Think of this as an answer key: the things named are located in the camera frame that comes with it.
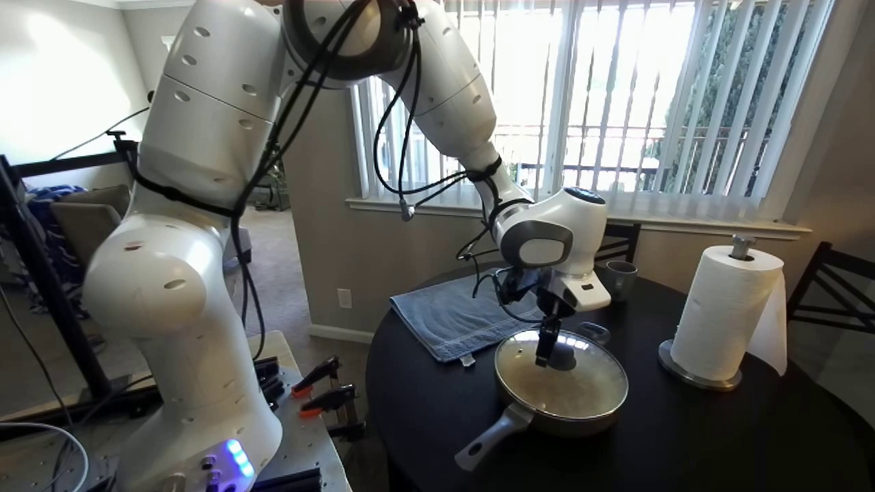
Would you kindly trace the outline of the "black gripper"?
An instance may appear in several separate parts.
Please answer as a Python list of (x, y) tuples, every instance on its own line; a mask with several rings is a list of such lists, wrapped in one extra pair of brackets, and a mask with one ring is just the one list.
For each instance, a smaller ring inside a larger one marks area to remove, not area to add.
[(538, 311), (545, 321), (538, 322), (538, 345), (537, 345), (537, 365), (547, 366), (552, 351), (558, 345), (560, 322), (558, 317), (571, 317), (574, 310), (555, 293), (549, 293), (552, 273), (545, 268), (499, 268), (493, 273), (495, 295), (502, 307), (517, 303), (526, 295), (537, 298)]

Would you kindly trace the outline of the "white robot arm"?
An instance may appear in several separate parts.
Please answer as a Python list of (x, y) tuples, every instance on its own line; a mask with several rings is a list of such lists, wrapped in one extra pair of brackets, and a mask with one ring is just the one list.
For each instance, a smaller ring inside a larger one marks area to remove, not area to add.
[(607, 205), (523, 195), (493, 145), (482, 68), (435, 0), (195, 0), (164, 64), (117, 229), (82, 287), (87, 314), (126, 333), (161, 408), (132, 434), (117, 492), (250, 492), (284, 429), (224, 281), (224, 252), (266, 169), (299, 131), (295, 101), (378, 78), (419, 131), (463, 165), (504, 262), (538, 273), (560, 311), (610, 303), (593, 272)]

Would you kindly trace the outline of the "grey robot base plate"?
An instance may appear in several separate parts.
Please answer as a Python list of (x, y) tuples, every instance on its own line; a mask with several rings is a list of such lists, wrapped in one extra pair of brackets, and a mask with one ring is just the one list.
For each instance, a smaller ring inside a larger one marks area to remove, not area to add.
[(80, 419), (71, 429), (60, 425), (9, 422), (0, 449), (0, 492), (352, 492), (343, 456), (320, 416), (302, 419), (292, 385), (302, 369), (277, 332), (266, 352), (279, 362), (283, 396), (277, 419), (283, 441), (270, 459), (257, 463), (254, 447), (223, 438), (197, 447), (176, 470), (152, 485), (135, 485), (123, 468), (123, 447), (142, 419)]

